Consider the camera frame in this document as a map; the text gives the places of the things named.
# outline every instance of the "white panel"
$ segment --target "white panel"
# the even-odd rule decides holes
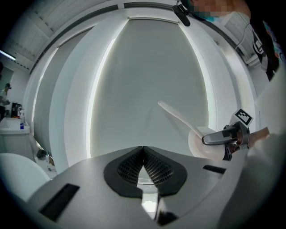
[[[253,42],[252,27],[251,25],[248,24],[249,24],[248,17],[244,17],[243,14],[241,13],[233,13],[232,17],[225,25],[225,27],[239,40],[239,42],[242,41],[245,30],[244,41],[242,42],[240,47],[243,47],[246,50],[247,52],[246,56],[247,58],[250,58],[254,54],[254,50],[252,47],[252,42]]]
[[[75,15],[87,10],[88,8],[97,4],[106,2],[106,0],[84,0],[72,2],[68,0],[69,5],[58,7],[48,18],[47,23],[54,31],[57,31],[67,21],[72,19]]]
[[[74,37],[57,50],[42,77],[38,89],[34,112],[34,137],[44,150],[49,152],[51,152],[49,139],[49,113],[55,84],[68,56],[85,34],[86,33],[82,33]]]
[[[21,17],[9,34],[7,45],[13,47],[16,43],[20,48],[30,53],[37,55],[38,46],[43,46],[46,39],[37,31],[35,26],[26,17]]]
[[[230,76],[234,75],[232,80],[235,92],[238,90],[238,93],[236,92],[238,106],[241,105],[241,108],[254,118],[250,125],[250,131],[259,130],[260,115],[259,110],[254,105],[257,95],[246,64],[221,35],[202,23],[199,23],[199,25],[218,42],[219,46],[216,46],[216,48],[220,53],[223,52],[222,59],[225,59],[228,62],[226,65],[230,66]]]
[[[45,20],[65,0],[36,0],[31,8]]]
[[[190,129],[158,101],[181,112],[193,125],[208,126],[204,79],[180,27],[163,21],[129,21],[99,81],[91,156],[139,145],[192,156]]]
[[[190,27],[180,25],[189,39],[198,61],[206,85],[209,110],[209,128],[222,130],[237,110],[237,100],[229,71],[216,49],[216,43],[194,19]]]
[[[252,69],[250,71],[250,74],[255,86],[257,96],[260,96],[260,94],[265,90],[265,88],[269,84],[269,79],[266,75],[266,72],[264,72],[259,66],[257,68]]]
[[[269,133],[273,135],[286,133],[285,76],[286,68],[285,65],[282,64],[277,70],[275,77],[256,100],[257,107],[259,108],[263,120],[267,124]]]
[[[43,37],[49,39],[53,35],[53,31],[30,7],[26,9],[25,15]]]
[[[34,134],[34,123],[33,123],[33,115],[34,115],[34,105],[36,102],[36,97],[38,93],[38,88],[40,86],[40,79],[45,73],[45,70],[50,63],[50,60],[54,56],[57,48],[52,46],[45,55],[41,58],[38,62],[37,66],[35,67],[29,82],[27,84],[27,88],[25,91],[24,96],[24,109],[26,122],[30,125],[31,133]]]
[[[93,82],[106,49],[126,21],[125,14],[118,12],[91,29],[75,47],[59,75],[49,125],[50,146],[58,173],[87,158],[85,135]]]
[[[27,134],[2,135],[2,137],[6,153],[18,154],[35,161]]]
[[[60,4],[57,5],[57,7],[49,14],[49,16],[45,19],[45,22],[49,25],[49,26],[53,26],[54,22],[53,21],[57,21],[58,19],[60,19],[62,16],[64,16],[64,14],[66,14],[67,12],[69,12],[70,6],[72,7],[73,5],[77,5],[79,4],[79,1],[77,0],[64,0],[62,1]]]

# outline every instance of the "white curved wall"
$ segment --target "white curved wall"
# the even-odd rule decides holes
[[[91,29],[68,57],[55,85],[50,107],[50,147],[57,171],[87,158],[86,123],[93,83],[111,41],[127,22],[116,12]]]
[[[56,46],[52,46],[48,52],[44,54],[37,66],[35,67],[33,73],[30,76],[28,85],[26,87],[24,95],[24,109],[25,109],[25,119],[31,128],[31,133],[34,134],[34,105],[36,103],[38,89],[40,86],[41,77],[45,73],[51,59],[57,51]]]
[[[39,82],[37,99],[34,107],[34,137],[47,152],[51,152],[49,115],[55,84],[70,53],[86,33],[87,32],[83,32],[73,37],[57,49]]]
[[[177,24],[131,20],[117,38],[94,99],[91,156],[138,145],[192,156],[189,127],[208,126],[206,87],[192,47]]]
[[[86,149],[88,145],[86,125],[88,109],[91,109],[89,106],[90,95],[92,92],[91,98],[93,99],[97,80],[100,76],[99,73],[97,74],[97,70],[103,67],[103,57],[107,56],[108,49],[112,46],[112,40],[120,32],[127,21],[127,17],[154,17],[179,21],[173,12],[167,10],[150,8],[123,9],[90,19],[69,31],[57,42],[63,42],[91,25],[96,25],[79,42],[69,56],[60,73],[52,97],[49,135],[50,146],[58,172],[64,171],[69,166],[89,156]],[[202,71],[210,111],[209,127],[221,130],[224,125],[228,124],[231,114],[237,109],[237,98],[227,67],[220,53],[214,47],[216,44],[200,26],[192,25],[189,28],[184,27],[184,30],[196,52],[201,67],[203,67]],[[55,50],[55,48],[49,50],[49,55],[53,53],[52,49]],[[31,90],[26,92],[26,104],[29,112],[32,107],[31,100],[34,100],[33,95],[35,95],[38,85],[37,81],[44,72],[49,55],[47,53],[44,56],[33,72],[34,79],[31,79],[29,86]],[[52,120],[51,117],[55,114],[59,118]]]
[[[234,48],[232,48],[221,35],[199,21],[196,23],[200,25],[215,41],[218,42],[216,48],[218,52],[220,52],[221,57],[225,60],[226,65],[229,65],[229,72],[233,73],[231,76],[236,91],[238,106],[240,106],[254,118],[254,121],[249,127],[250,132],[255,132],[261,128],[264,128],[265,125],[262,127],[260,124],[260,112],[254,105],[254,102],[257,99],[257,92],[247,66],[244,64],[243,60],[237,54]],[[260,77],[260,82],[263,80],[268,82],[265,72],[263,73],[264,78]]]

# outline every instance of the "white spoon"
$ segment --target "white spoon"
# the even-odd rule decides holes
[[[202,143],[203,136],[214,133],[214,130],[207,127],[195,127],[194,125],[190,124],[182,114],[174,110],[168,104],[162,101],[159,101],[158,104],[165,111],[169,112],[171,115],[191,128],[191,131],[189,132],[188,143],[189,149],[194,157],[202,157],[220,161],[224,158],[224,145],[204,145]]]
[[[201,139],[203,138],[203,134],[198,130],[198,128],[196,128],[195,126],[193,126],[192,124],[190,124],[186,118],[180,114],[178,111],[176,111],[175,109],[173,109],[172,107],[170,107],[168,104],[159,101],[158,102],[159,106],[161,106],[165,111],[169,112],[170,114],[172,114],[173,116],[175,116],[177,119],[179,119],[180,121],[182,121],[184,124],[186,124],[188,127],[190,127]]]

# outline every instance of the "person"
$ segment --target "person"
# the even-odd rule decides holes
[[[243,13],[250,18],[250,24],[255,35],[259,38],[262,49],[267,56],[267,76],[271,80],[286,59],[284,50],[284,30],[281,23],[284,22],[284,7],[279,6],[279,1],[258,1],[258,0],[183,0],[183,5],[189,4],[193,13],[208,21],[215,21],[216,18],[225,16],[232,12]],[[250,134],[248,146],[252,147],[258,140],[269,135],[268,128]]]
[[[0,93],[0,122],[5,116],[5,111],[6,111],[5,106],[10,104],[9,100],[7,99],[7,94],[9,89],[12,89],[12,87],[10,83],[7,83],[5,85],[5,88]]]
[[[3,67],[4,67],[4,66],[3,66],[3,63],[0,62],[0,80],[2,79],[1,73],[2,73]]]

